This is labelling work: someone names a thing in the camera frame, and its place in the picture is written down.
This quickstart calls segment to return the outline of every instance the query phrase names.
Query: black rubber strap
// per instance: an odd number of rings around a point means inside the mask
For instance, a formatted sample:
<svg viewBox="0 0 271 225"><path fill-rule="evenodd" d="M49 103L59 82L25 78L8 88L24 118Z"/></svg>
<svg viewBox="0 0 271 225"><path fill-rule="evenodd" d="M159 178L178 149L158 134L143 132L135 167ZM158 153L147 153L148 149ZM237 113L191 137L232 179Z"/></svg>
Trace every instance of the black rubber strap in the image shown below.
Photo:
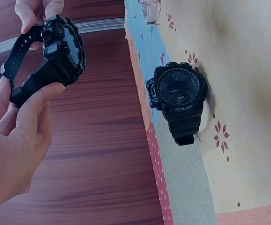
<svg viewBox="0 0 271 225"><path fill-rule="evenodd" d="M29 75L22 87L17 87L13 90L10 101L20 108L34 93L41 88L53 83L64 83L60 76L54 76L57 72L49 61L44 61L38 69Z"/></svg>
<svg viewBox="0 0 271 225"><path fill-rule="evenodd" d="M169 121L170 132L179 146L193 144L194 134L199 131L201 115Z"/></svg>
<svg viewBox="0 0 271 225"><path fill-rule="evenodd" d="M11 54L1 66L0 79L5 76L9 79L11 90L14 89L14 79L18 73L20 65L32 43L43 41L41 38L42 26L33 26L26 34L21 34L16 40Z"/></svg>

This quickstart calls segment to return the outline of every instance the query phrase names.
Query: beige wall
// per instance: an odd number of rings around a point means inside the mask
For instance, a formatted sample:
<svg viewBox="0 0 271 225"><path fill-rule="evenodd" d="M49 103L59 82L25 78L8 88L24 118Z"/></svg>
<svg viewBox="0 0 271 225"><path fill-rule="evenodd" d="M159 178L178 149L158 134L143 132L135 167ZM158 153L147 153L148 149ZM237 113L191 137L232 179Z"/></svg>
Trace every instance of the beige wall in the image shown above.
<svg viewBox="0 0 271 225"><path fill-rule="evenodd" d="M162 0L158 23L171 60L195 52L210 84L215 118L199 139L216 214L271 204L271 1Z"/></svg>

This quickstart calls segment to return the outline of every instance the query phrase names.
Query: watch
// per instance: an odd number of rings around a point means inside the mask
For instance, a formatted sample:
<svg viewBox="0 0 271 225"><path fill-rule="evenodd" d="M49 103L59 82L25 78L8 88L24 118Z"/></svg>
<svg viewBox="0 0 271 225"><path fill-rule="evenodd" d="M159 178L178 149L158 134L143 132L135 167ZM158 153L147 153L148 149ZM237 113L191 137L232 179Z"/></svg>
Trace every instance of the watch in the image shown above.
<svg viewBox="0 0 271 225"><path fill-rule="evenodd" d="M208 89L203 75L186 62L170 62L155 68L146 88L150 107L162 111L175 143L193 144Z"/></svg>
<svg viewBox="0 0 271 225"><path fill-rule="evenodd" d="M23 83L15 88L14 79L32 43L44 42L44 61ZM18 108L42 87L53 82L68 86L76 82L85 70L83 40L74 23L60 15L49 18L43 25L33 26L16 40L11 53L0 68L0 78L10 83L10 101Z"/></svg>

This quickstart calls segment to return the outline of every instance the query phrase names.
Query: wooden surface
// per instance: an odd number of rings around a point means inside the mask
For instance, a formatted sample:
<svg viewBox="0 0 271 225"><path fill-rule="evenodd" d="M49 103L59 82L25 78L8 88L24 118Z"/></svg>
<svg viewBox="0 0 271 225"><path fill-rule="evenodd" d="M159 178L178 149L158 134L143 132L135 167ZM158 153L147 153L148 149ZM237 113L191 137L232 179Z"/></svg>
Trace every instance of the wooden surface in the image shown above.
<svg viewBox="0 0 271 225"><path fill-rule="evenodd" d="M124 17L124 0L65 0L63 15L74 22ZM20 35L15 0L0 0L0 42Z"/></svg>
<svg viewBox="0 0 271 225"><path fill-rule="evenodd" d="M86 71L51 102L53 143L30 192L0 207L0 225L163 224L124 37L83 35ZM29 53L18 81L41 61Z"/></svg>

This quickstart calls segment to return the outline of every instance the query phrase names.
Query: watch face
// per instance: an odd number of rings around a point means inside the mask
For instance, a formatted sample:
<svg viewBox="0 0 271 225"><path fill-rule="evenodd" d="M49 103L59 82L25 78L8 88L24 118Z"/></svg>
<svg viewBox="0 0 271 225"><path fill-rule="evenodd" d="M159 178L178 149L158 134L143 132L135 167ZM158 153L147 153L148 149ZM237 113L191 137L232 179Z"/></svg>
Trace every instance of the watch face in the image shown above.
<svg viewBox="0 0 271 225"><path fill-rule="evenodd" d="M196 97L197 91L196 80L180 70L167 72L159 82L160 95L173 105L183 105L190 102Z"/></svg>
<svg viewBox="0 0 271 225"><path fill-rule="evenodd" d="M65 35L66 35L69 51L70 51L70 56L72 60L74 61L74 63L78 64L79 63L79 58L78 58L79 49L78 47L75 46L74 36L70 33L69 28L65 27L64 30L65 30Z"/></svg>

